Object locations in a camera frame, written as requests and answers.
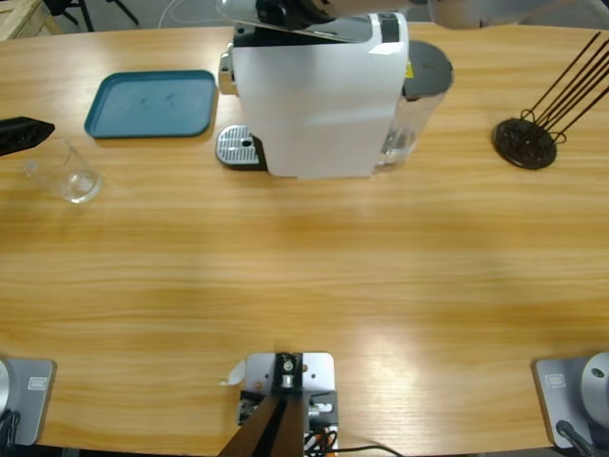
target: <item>cable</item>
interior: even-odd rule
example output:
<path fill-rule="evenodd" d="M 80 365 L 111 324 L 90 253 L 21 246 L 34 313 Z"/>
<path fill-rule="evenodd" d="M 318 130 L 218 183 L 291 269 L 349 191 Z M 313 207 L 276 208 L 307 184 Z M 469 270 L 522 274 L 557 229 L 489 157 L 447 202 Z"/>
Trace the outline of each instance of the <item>cable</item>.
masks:
<path fill-rule="evenodd" d="M 383 450 L 389 454 L 395 455 L 396 457 L 404 457 L 397 450 L 394 450 L 391 447 L 382 446 L 382 445 L 343 447 L 343 448 L 339 448 L 339 449 L 330 449 L 328 453 L 336 454 L 336 453 L 340 453 L 340 452 L 361 452 L 363 450 L 371 450 L 371 449 Z"/>
<path fill-rule="evenodd" d="M 389 454 L 393 454 L 395 457 L 404 457 L 397 450 L 391 447 L 383 445 L 369 445 L 360 447 L 342 447 L 335 449 L 334 444 L 338 440 L 338 432 L 336 430 L 328 430 L 324 428 L 319 432 L 309 433 L 304 438 L 304 444 L 306 445 L 313 437 L 316 438 L 315 443 L 304 451 L 304 455 L 307 457 L 326 457 L 327 454 L 338 454 L 347 452 L 362 452 L 364 450 L 382 450 Z"/>
<path fill-rule="evenodd" d="M 176 24 L 180 24 L 180 25 L 195 26 L 197 24 L 201 24 L 202 22 L 205 22 L 206 19 L 204 17 L 201 17 L 199 19 L 187 19 L 187 20 L 178 19 L 176 17 L 175 11 L 180 6 L 182 6 L 184 3 L 188 2 L 188 1 L 190 1 L 190 0 L 171 0 L 171 2 L 169 2 L 167 7 L 161 14 L 161 18 L 159 19 L 159 24 L 158 24 L 157 29 L 160 29 L 163 26 L 163 21 L 165 21 L 165 16 L 167 16 L 167 13 L 169 13 L 169 19 L 171 19 Z"/>
<path fill-rule="evenodd" d="M 171 0 L 169 2 L 169 4 L 167 5 L 167 7 L 163 10 L 163 13 L 161 14 L 161 18 L 159 19 L 159 25 L 158 25 L 157 29 L 160 29 L 163 26 L 163 21 L 165 20 L 165 16 L 167 15 L 167 12 L 176 4 L 176 2 L 178 2 L 178 0 Z"/>

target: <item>black metal stand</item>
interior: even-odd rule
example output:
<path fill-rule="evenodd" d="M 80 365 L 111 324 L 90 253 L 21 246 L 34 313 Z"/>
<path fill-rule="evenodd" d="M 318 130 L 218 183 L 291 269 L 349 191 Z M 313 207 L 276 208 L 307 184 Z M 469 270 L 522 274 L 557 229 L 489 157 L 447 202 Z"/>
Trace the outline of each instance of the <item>black metal stand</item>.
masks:
<path fill-rule="evenodd" d="M 106 0 L 106 1 L 108 3 L 115 3 L 116 6 L 118 8 L 120 8 L 123 11 L 123 13 L 126 14 L 128 16 L 128 18 L 131 19 L 131 21 L 133 21 L 133 23 L 136 26 L 140 25 L 140 21 L 137 20 L 137 17 L 135 17 L 135 14 L 133 14 L 131 12 L 131 10 L 129 8 L 127 8 L 123 2 L 121 2 L 121 0 Z M 93 28 L 93 23 L 91 22 L 91 17 L 88 14 L 87 2 L 85 0 L 76 0 L 76 3 L 70 3 L 68 5 L 68 8 L 80 8 L 80 11 L 83 13 L 83 19 L 85 20 L 85 25 L 87 26 L 87 30 L 95 31 L 95 29 Z M 68 18 L 68 20 L 72 24 L 74 24 L 75 26 L 78 26 L 78 21 L 76 20 L 76 18 L 74 16 L 72 16 L 70 13 L 68 13 L 65 10 L 64 10 L 64 12 L 62 12 L 62 14 L 66 18 Z"/>
<path fill-rule="evenodd" d="M 533 108 L 523 110 L 520 119 L 508 119 L 495 127 L 493 145 L 506 161 L 523 169 L 548 167 L 556 160 L 557 144 L 566 142 L 566 131 L 609 93 L 609 87 L 605 88 L 587 106 L 579 108 L 580 103 L 593 96 L 593 90 L 609 75 L 609 51 L 602 52 L 609 45 L 609 40 L 605 40 L 581 68 L 576 67 L 599 37 L 600 32 L 590 39 Z M 542 102 L 553 90 L 559 90 L 560 82 L 571 69 L 576 72 L 575 76 L 541 110 Z"/>

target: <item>metal bracket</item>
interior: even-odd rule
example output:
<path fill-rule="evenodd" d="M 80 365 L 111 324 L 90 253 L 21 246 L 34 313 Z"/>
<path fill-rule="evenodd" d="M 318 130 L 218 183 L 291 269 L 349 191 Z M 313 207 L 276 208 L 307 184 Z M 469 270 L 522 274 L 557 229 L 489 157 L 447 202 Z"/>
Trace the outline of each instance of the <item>metal bracket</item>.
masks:
<path fill-rule="evenodd" d="M 569 423 L 586 442 L 599 448 L 607 448 L 609 431 L 592 420 L 582 401 L 582 380 L 599 371 L 595 367 L 588 367 L 588 363 L 596 357 L 544 359 L 538 360 L 534 365 L 535 381 L 544 409 L 548 436 L 558 448 L 573 447 L 572 443 L 560 434 L 557 427 L 560 421 Z M 606 396 L 607 392 L 598 391 L 595 395 Z M 599 403 L 601 400 L 606 398 L 598 397 Z"/>
<path fill-rule="evenodd" d="M 31 446 L 38 440 L 46 412 L 54 363 L 50 360 L 2 359 L 0 381 L 9 379 L 8 396 L 0 407 L 1 446 Z"/>
<path fill-rule="evenodd" d="M 307 405 L 309 430 L 338 425 L 334 358 L 326 352 L 256 353 L 246 359 L 245 388 L 237 409 L 242 425 L 272 393 L 298 394 Z"/>

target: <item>white panel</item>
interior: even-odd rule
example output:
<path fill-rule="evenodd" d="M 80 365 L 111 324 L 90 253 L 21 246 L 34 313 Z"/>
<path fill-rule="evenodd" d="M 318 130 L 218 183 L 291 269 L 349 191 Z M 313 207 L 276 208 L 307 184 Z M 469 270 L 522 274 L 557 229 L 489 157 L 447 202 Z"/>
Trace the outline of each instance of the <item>white panel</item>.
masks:
<path fill-rule="evenodd" d="M 303 178 L 368 176 L 403 87 L 408 41 L 235 48 L 235 79 L 246 123 L 269 171 Z"/>

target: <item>clear glass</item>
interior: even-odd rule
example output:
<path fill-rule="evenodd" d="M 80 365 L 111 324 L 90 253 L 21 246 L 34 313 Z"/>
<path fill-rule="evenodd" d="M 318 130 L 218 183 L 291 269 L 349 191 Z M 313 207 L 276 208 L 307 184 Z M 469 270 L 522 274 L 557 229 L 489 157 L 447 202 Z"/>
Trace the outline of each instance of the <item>clear glass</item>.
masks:
<path fill-rule="evenodd" d="M 86 203 L 102 188 L 102 176 L 63 138 L 50 138 L 25 154 L 28 178 L 71 203 Z"/>

